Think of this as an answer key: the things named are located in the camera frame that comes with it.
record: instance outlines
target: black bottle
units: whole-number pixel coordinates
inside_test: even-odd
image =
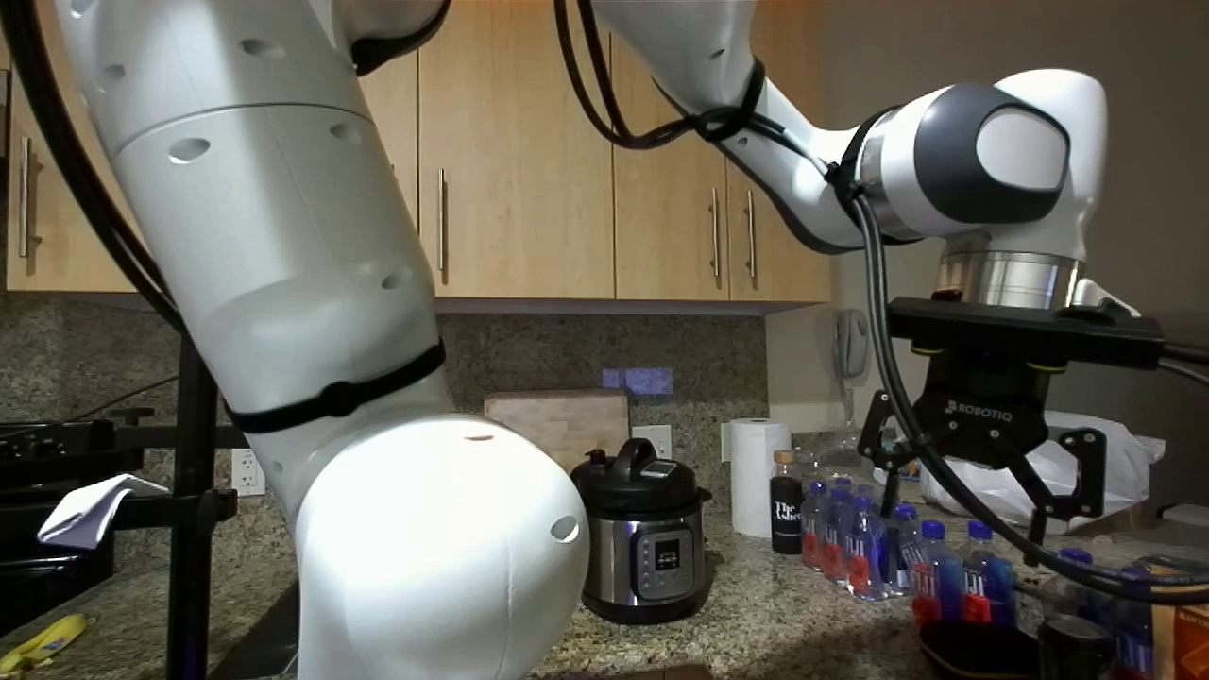
[[[776,451],[773,461],[773,478],[768,480],[773,549],[798,555],[802,554],[802,476],[793,451]]]

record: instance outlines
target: cabinet door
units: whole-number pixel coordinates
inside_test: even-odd
[[[613,40],[612,64],[635,134],[681,117],[621,40]],[[618,299],[728,299],[722,154],[692,132],[660,149],[614,154]]]
[[[611,157],[571,90],[550,4],[455,0],[420,50],[436,294],[613,298]]]
[[[823,113],[820,2],[758,2],[752,52],[768,77],[812,121]],[[727,162],[730,299],[823,302],[831,299],[831,259],[808,249],[781,220],[768,195]]]
[[[416,53],[406,54],[361,79],[361,92],[374,115],[378,136],[391,159],[391,169],[407,203],[411,221],[420,229],[420,110],[416,88],[420,86]]]
[[[76,90],[54,17],[53,0],[37,0],[56,81],[85,150],[132,226]],[[37,128],[19,74],[12,74],[8,127],[7,287],[10,290],[128,293],[131,283],[97,240]]]

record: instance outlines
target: metal pole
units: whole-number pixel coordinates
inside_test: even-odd
[[[196,496],[214,486],[214,423],[218,387],[197,347],[180,340],[177,398],[174,496]],[[168,680],[203,680],[210,624],[210,540],[213,518],[172,528],[168,578]]]

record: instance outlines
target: banana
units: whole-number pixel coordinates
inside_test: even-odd
[[[86,628],[88,620],[80,613],[56,621],[46,630],[0,657],[0,680],[15,680],[28,668],[50,664],[51,656],[79,638]]]

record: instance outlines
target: pressure cooker lid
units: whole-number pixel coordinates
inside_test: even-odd
[[[614,456],[595,450],[571,472],[589,514],[659,512],[698,500],[696,476],[686,465],[660,460],[647,439],[630,439]]]

